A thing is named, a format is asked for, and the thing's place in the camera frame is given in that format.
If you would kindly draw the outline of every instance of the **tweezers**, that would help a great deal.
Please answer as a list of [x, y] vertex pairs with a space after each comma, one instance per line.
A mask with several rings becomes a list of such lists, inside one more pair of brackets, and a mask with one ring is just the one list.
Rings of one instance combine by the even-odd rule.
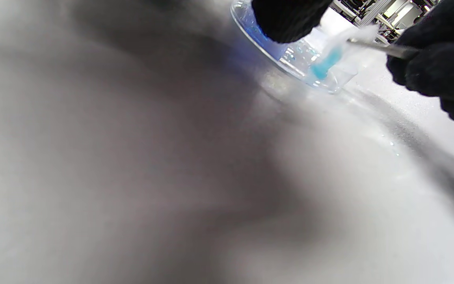
[[348, 43], [358, 45], [359, 47], [367, 47], [369, 49], [385, 52], [386, 54], [400, 59], [413, 59], [420, 53], [420, 50], [414, 47], [404, 47], [402, 45], [381, 45], [375, 42], [367, 42], [361, 39], [349, 38]]

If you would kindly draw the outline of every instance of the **black glove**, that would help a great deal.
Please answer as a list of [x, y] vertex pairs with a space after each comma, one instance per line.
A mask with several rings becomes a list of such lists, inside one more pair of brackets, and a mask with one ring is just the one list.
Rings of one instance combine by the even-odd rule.
[[440, 97], [441, 108], [454, 120], [454, 0], [442, 0], [396, 44], [422, 51], [409, 61], [388, 57], [393, 81], [422, 95]]
[[320, 24], [332, 0], [253, 0], [262, 32], [277, 43], [292, 43]]

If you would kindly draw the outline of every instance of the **white surface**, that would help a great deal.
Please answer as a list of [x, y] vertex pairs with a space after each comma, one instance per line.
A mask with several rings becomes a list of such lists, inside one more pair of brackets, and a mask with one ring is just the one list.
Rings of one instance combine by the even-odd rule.
[[[362, 102], [282, 107], [183, 30], [222, 37], [227, 3], [56, 4], [0, 0], [0, 284], [454, 284], [454, 200]], [[372, 58], [357, 82], [454, 155]]]

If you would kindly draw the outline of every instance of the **clear plastic container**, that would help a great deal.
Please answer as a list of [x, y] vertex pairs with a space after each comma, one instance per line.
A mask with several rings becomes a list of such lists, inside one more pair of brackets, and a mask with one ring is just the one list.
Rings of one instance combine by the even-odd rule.
[[319, 80], [310, 73], [311, 64], [320, 58], [329, 37], [320, 27], [313, 29], [305, 38], [283, 45], [267, 38], [258, 27], [251, 0], [236, 0], [231, 7], [234, 21], [243, 33], [280, 68], [290, 76], [304, 81], [309, 86], [327, 93], [337, 93], [358, 73], [353, 64], [337, 63], [330, 68], [327, 77]]

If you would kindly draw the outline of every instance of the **blue sample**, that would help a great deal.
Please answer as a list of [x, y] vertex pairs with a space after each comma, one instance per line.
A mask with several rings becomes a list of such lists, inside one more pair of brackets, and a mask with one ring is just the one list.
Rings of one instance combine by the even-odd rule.
[[334, 47], [327, 56], [322, 59], [318, 60], [317, 62], [313, 63], [309, 70], [313, 72], [313, 74], [319, 80], [326, 79], [328, 75], [328, 70], [333, 67], [339, 60], [342, 58], [342, 48], [340, 46]]

